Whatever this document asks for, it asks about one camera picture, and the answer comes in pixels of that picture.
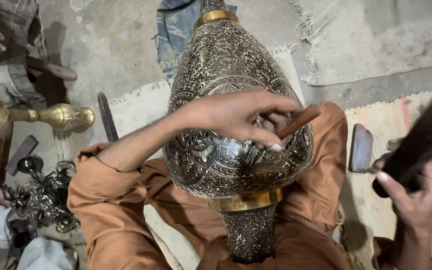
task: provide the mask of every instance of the concrete floor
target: concrete floor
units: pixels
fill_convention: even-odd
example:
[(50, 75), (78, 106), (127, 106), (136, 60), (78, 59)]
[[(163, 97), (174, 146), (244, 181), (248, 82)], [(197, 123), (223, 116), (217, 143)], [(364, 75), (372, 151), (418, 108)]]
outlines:
[[(76, 81), (59, 87), (64, 86), (66, 99), (72, 105), (91, 107), (96, 113), (93, 127), (68, 133), (73, 157), (86, 146), (107, 142), (97, 104), (98, 92), (111, 99), (163, 79), (152, 39), (158, 32), (156, 9), (160, 3), (161, 0), (39, 0), (50, 60), (78, 73)], [(288, 0), (226, 3), (237, 5), (240, 23), (263, 45), (297, 42), (293, 61), (297, 73), (305, 73), (303, 55), (309, 46), (300, 42), (295, 30), (298, 15)], [(432, 91), (432, 67), (330, 86), (301, 83), (301, 88), (306, 104), (333, 101), (349, 109)]]

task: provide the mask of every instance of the vase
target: vase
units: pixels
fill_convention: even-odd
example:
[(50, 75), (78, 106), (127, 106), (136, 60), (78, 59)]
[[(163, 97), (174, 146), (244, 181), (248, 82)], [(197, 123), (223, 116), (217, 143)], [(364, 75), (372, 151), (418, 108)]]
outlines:
[[(227, 10), (223, 0), (201, 0), (201, 17), (179, 62), (168, 111), (196, 98), (263, 86), (297, 97), (268, 50)], [(261, 118), (258, 125), (262, 127)], [(163, 148), (173, 182), (207, 198), (222, 217), (233, 260), (264, 261), (273, 255), (273, 214), (281, 188), (292, 183), (313, 156), (313, 130), (306, 124), (283, 151), (252, 141), (191, 129)]]

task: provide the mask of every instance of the brown kurta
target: brown kurta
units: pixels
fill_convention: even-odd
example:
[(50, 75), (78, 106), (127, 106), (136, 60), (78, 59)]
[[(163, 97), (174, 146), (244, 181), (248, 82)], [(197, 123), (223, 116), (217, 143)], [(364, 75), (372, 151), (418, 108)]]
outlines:
[(81, 221), (90, 269), (170, 269), (144, 221), (145, 204), (189, 240), (201, 257), (198, 269), (351, 269), (344, 249), (332, 239), (346, 170), (346, 116), (327, 102), (311, 123), (313, 160), (283, 188), (275, 211), (275, 256), (249, 265), (232, 261), (218, 213), (204, 198), (174, 185), (163, 160), (119, 172), (95, 157), (107, 144), (83, 150), (68, 206)]

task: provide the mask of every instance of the blue cloth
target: blue cloth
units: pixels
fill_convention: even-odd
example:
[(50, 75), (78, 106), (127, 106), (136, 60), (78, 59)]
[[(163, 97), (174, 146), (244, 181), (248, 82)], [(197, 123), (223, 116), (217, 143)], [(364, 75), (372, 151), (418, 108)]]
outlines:
[[(236, 6), (227, 8), (236, 14)], [(163, 0), (156, 11), (157, 62), (170, 86), (200, 15), (199, 0)]]

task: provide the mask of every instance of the brass ring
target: brass ring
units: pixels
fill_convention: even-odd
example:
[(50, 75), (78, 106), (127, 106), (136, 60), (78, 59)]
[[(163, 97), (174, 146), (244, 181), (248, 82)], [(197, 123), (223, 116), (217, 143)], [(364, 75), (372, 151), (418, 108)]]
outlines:
[(231, 11), (220, 10), (220, 9), (219, 10), (213, 10), (213, 11), (205, 13), (201, 17), (199, 17), (199, 19), (194, 24), (194, 31), (196, 32), (196, 29), (198, 29), (198, 27), (204, 25), (208, 21), (218, 20), (218, 19), (230, 20), (230, 21), (234, 21), (237, 23), (240, 22), (238, 20), (238, 18), (236, 17), (236, 15), (234, 15), (234, 13), (232, 13)]
[(283, 199), (280, 188), (269, 192), (232, 198), (207, 198), (210, 209), (218, 212), (250, 210), (278, 203)]

